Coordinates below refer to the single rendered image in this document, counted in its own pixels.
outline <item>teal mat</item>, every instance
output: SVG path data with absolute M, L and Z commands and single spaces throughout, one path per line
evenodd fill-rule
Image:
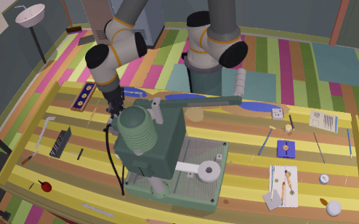
M 178 92 L 190 92 L 187 67 L 183 64 L 175 64 L 167 82 L 166 90 Z
M 359 60 L 354 49 L 312 43 L 321 81 L 359 87 Z
M 232 96 L 235 87 L 236 69 L 222 69 L 222 96 Z M 166 90 L 190 92 L 187 68 L 175 64 L 166 85 Z M 247 71 L 244 99 L 276 103 L 276 76 L 274 74 Z
M 232 96 L 236 69 L 222 69 L 222 96 Z M 276 75 L 255 71 L 246 72 L 244 99 L 276 103 Z

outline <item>striped floor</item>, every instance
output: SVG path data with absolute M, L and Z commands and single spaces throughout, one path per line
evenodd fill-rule
M 90 30 L 66 37 L 47 66 L 34 79 L 4 129 L 0 138 L 14 148 L 48 90 L 55 81 L 92 80 L 84 55 L 96 43 L 77 46 Z M 242 35 L 249 46 L 246 59 L 237 67 L 247 71 L 275 74 L 276 102 L 359 115 L 359 87 L 321 81 L 311 43 Z M 155 49 L 146 56 L 121 66 L 118 74 L 122 86 L 166 89 L 176 64 L 183 64 L 182 52 L 189 49 L 187 31 L 164 30 Z M 359 60 L 359 51 L 355 51 Z M 6 193 L 1 210 L 12 214 L 13 224 L 66 223 L 32 204 Z

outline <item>table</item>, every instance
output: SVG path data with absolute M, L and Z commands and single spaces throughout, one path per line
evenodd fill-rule
M 187 136 L 229 143 L 229 153 L 217 211 L 204 212 L 176 207 L 155 201 L 121 195 L 118 180 L 106 152 L 103 129 L 110 114 L 108 103 L 96 90 L 83 112 L 71 111 L 70 105 L 83 87 L 82 83 L 55 83 L 40 105 L 28 127 L 20 137 L 12 155 L 0 173 L 0 188 L 43 209 L 77 223 L 359 223 L 359 119 L 348 113 L 322 111 L 339 117 L 338 133 L 327 132 L 308 125 L 310 108 L 279 105 L 285 113 L 283 121 L 272 120 L 270 112 L 252 111 L 258 102 L 249 103 L 248 110 L 238 105 L 205 108 L 184 108 Z M 167 95 L 186 94 L 156 89 L 141 89 L 145 99 Z M 138 95 L 126 96 L 129 107 Z M 89 122 L 96 108 L 96 113 Z M 195 121 L 187 110 L 203 113 L 203 120 Z M 289 124 L 289 114 L 295 126 L 292 135 L 282 135 L 279 130 Z M 48 123 L 40 146 L 35 148 L 48 116 L 55 116 Z M 61 130 L 70 126 L 72 136 L 60 159 L 49 157 L 49 152 Z M 276 127 L 258 156 L 270 129 Z M 348 144 L 350 129 L 352 159 Z M 316 134 L 325 164 L 315 142 Z M 109 135 L 110 148 L 116 137 Z M 296 142 L 296 158 L 276 157 L 277 140 Z M 77 155 L 84 149 L 82 156 Z M 33 152 L 39 151 L 24 166 L 21 162 Z M 122 165 L 112 155 L 117 172 Z M 277 208 L 269 211 L 262 195 L 268 192 L 269 166 L 297 166 L 299 207 Z M 319 183 L 321 174 L 327 174 L 327 185 Z M 38 180 L 47 181 L 52 191 L 43 192 Z M 320 199 L 337 200 L 342 212 L 330 217 Z M 86 203 L 113 217 L 83 207 Z

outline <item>black marker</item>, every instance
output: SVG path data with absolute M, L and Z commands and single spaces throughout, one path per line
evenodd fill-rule
M 290 118 L 291 127 L 293 128 L 293 132 L 294 132 L 294 125 L 293 125 L 293 121 L 291 120 L 291 115 L 290 114 L 289 114 L 289 118 Z

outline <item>white sink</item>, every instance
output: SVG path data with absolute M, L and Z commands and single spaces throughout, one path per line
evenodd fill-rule
M 15 22 L 24 28 L 30 28 L 40 23 L 44 18 L 44 4 L 35 4 L 23 10 L 15 19 Z

